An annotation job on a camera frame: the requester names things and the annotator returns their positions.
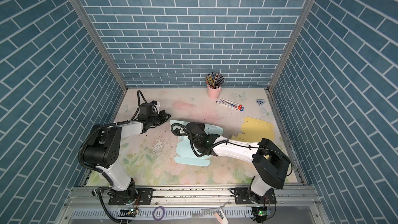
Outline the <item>aluminium front rail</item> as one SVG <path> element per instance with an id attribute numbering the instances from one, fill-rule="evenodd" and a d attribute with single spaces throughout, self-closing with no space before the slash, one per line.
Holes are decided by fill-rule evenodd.
<path id="1" fill-rule="evenodd" d="M 252 207 L 266 207 L 272 216 L 264 224 L 327 224 L 325 210 L 313 186 L 289 184 L 282 190 L 274 190 L 276 204 L 236 204 L 231 188 L 244 185 L 221 186 L 139 186 L 138 188 L 154 189 L 150 205 L 106 205 L 110 214 L 131 224 L 180 221 L 203 223 L 212 220 L 219 223 L 214 216 L 203 216 L 204 209 L 219 207 L 226 202 L 223 211 L 231 224 L 234 219 L 242 218 L 251 224 Z M 119 219 L 121 208 L 137 208 L 140 213 L 135 218 Z"/>

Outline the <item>left green circuit board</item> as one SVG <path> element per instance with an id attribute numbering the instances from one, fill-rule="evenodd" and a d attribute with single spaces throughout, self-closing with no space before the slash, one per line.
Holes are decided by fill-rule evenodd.
<path id="1" fill-rule="evenodd" d="M 135 218 L 139 213 L 137 208 L 121 208 L 117 217 L 119 219 Z"/>

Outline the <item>bundle of coloured pencils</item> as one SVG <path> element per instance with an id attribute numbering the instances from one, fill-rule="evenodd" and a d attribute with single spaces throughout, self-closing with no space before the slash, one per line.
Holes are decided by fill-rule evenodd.
<path id="1" fill-rule="evenodd" d="M 209 88 L 218 89 L 224 83 L 224 76 L 221 73 L 213 72 L 206 75 L 205 82 Z"/>

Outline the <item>right green circuit board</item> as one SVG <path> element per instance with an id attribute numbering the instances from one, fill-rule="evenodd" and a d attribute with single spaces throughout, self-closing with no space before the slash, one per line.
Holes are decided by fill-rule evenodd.
<path id="1" fill-rule="evenodd" d="M 252 217 L 251 220 L 257 224 L 263 224 L 269 218 L 271 218 L 272 213 L 266 207 L 252 207 Z"/>

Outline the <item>green circuit board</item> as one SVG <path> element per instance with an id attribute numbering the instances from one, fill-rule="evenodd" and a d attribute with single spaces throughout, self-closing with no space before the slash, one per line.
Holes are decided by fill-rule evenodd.
<path id="1" fill-rule="evenodd" d="M 137 208 L 121 208 L 117 217 L 119 219 L 135 218 L 139 213 Z"/>
<path id="2" fill-rule="evenodd" d="M 266 207 L 252 207 L 252 217 L 251 220 L 257 224 L 263 224 L 269 218 L 271 218 L 272 213 Z"/>

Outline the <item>yellow flat paper box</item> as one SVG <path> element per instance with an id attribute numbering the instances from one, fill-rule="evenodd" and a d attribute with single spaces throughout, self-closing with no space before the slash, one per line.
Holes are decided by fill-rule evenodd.
<path id="1" fill-rule="evenodd" d="M 249 143 L 259 143 L 262 139 L 275 139 L 274 126 L 268 121 L 252 117 L 244 118 L 240 133 L 232 136 L 233 140 Z"/>

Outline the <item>white blue pencil box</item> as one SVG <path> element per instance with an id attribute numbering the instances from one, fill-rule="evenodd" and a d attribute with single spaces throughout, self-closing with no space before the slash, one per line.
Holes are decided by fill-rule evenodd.
<path id="1" fill-rule="evenodd" d="M 239 112 L 243 112 L 244 111 L 244 107 L 241 104 L 238 104 L 238 103 L 235 103 L 235 102 L 223 99 L 223 98 L 219 98 L 216 101 L 216 103 L 220 104 L 220 105 L 222 105 L 224 107 L 231 108 L 233 110 L 239 111 Z"/>

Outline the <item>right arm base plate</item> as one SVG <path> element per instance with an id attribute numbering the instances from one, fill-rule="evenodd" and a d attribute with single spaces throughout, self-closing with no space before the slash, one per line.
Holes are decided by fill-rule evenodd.
<path id="1" fill-rule="evenodd" d="M 274 189 L 269 189 L 264 196 L 258 196 L 248 187 L 235 187 L 230 189 L 236 204 L 276 204 Z"/>

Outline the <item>pink metal pencil bucket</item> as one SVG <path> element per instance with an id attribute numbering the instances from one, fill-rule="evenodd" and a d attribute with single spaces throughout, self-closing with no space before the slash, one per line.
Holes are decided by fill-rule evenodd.
<path id="1" fill-rule="evenodd" d="M 207 86 L 207 95 L 212 100 L 217 100 L 220 97 L 221 87 L 212 88 L 211 86 Z"/>

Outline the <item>white pink clip tool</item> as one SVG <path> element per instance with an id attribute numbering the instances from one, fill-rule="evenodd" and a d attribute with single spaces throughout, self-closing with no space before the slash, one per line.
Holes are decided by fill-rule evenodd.
<path id="1" fill-rule="evenodd" d="M 229 204 L 230 202 L 226 202 L 225 204 L 219 206 L 219 207 L 214 207 L 214 208 L 208 208 L 204 209 L 202 212 L 203 216 L 209 216 L 212 215 L 215 217 L 215 219 L 220 223 L 220 224 L 228 224 L 228 219 L 223 211 L 224 207 Z"/>

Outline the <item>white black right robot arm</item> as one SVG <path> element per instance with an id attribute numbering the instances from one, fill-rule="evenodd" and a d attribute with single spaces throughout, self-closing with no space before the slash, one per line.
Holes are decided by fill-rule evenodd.
<path id="1" fill-rule="evenodd" d="M 178 134 L 190 141 L 198 158 L 203 156 L 228 157 L 252 164 L 257 175 L 250 184 L 249 193 L 264 197 L 270 189 L 283 189 L 289 175 L 291 161 L 271 140 L 263 138 L 259 143 L 231 140 L 214 133 L 206 133 L 203 123 L 182 125 Z"/>

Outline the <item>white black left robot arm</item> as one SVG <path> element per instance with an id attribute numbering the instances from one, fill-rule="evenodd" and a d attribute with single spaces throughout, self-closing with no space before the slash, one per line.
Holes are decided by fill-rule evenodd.
<path id="1" fill-rule="evenodd" d="M 119 162 L 121 140 L 144 134 L 170 118 L 170 114 L 159 110 L 157 101 L 152 101 L 138 106 L 130 120 L 93 126 L 79 149 L 77 158 L 82 167 L 100 173 L 110 184 L 108 188 L 99 187 L 94 193 L 98 195 L 110 190 L 113 198 L 119 198 L 125 205 L 132 204 L 138 192 L 134 179 L 127 175 Z"/>

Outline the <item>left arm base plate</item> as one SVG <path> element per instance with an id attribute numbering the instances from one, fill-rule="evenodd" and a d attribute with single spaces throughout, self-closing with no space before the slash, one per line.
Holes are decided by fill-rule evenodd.
<path id="1" fill-rule="evenodd" d="M 154 189 L 138 188 L 126 191 L 115 191 L 111 189 L 107 195 L 110 196 L 109 205 L 150 205 Z"/>

